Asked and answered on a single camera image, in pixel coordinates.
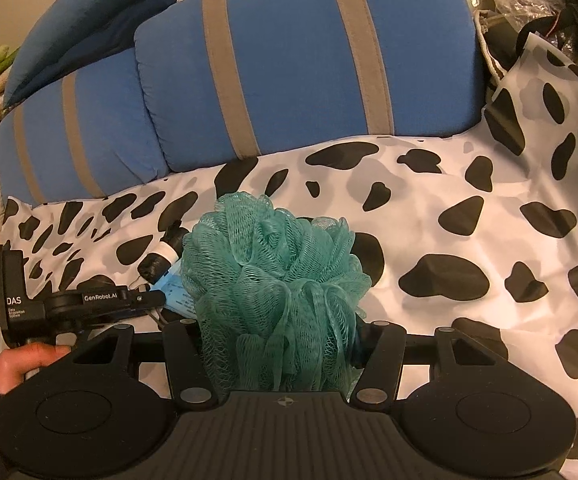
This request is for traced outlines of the person left hand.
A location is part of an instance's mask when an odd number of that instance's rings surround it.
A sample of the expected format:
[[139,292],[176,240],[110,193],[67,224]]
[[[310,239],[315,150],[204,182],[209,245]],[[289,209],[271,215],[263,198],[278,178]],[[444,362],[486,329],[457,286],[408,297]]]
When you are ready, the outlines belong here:
[[32,370],[50,366],[70,351],[70,346],[52,346],[42,342],[4,350],[0,354],[0,394],[6,394],[21,385]]

